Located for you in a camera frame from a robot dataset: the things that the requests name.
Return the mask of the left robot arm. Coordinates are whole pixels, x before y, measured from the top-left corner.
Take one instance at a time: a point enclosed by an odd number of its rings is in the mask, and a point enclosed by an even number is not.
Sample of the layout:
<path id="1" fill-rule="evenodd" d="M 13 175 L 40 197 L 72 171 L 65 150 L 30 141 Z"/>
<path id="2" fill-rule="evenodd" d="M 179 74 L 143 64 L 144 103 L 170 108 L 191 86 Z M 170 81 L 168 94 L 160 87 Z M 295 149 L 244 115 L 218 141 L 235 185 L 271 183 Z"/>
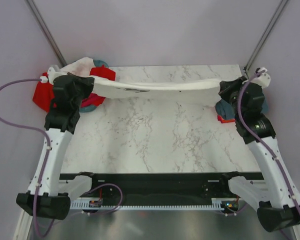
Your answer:
<path id="1" fill-rule="evenodd" d="M 45 140 L 38 166 L 27 192 L 16 197 L 17 205 L 32 217 L 64 220 L 75 192 L 82 190 L 94 197 L 100 191 L 99 183 L 85 176 L 75 178 L 73 189 L 61 190 L 59 186 L 65 153 L 80 119 L 80 107 L 92 93 L 94 81 L 93 77 L 71 73 L 53 80 L 53 99 L 45 117 Z"/>

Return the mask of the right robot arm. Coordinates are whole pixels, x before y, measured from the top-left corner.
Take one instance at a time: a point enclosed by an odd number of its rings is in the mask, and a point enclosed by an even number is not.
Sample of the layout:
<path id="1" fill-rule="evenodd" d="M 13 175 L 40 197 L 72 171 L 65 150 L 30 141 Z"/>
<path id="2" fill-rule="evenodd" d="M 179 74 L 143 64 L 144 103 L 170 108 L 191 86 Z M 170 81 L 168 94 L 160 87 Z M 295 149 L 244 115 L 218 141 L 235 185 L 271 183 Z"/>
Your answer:
<path id="1" fill-rule="evenodd" d="M 265 96 L 262 87 L 238 78 L 220 83 L 219 96 L 235 113 L 235 126 L 252 152 L 267 186 L 261 191 L 237 172 L 219 184 L 225 197 L 241 197 L 257 213 L 267 232 L 300 225 L 300 192 L 284 165 L 275 130 L 263 114 Z"/>

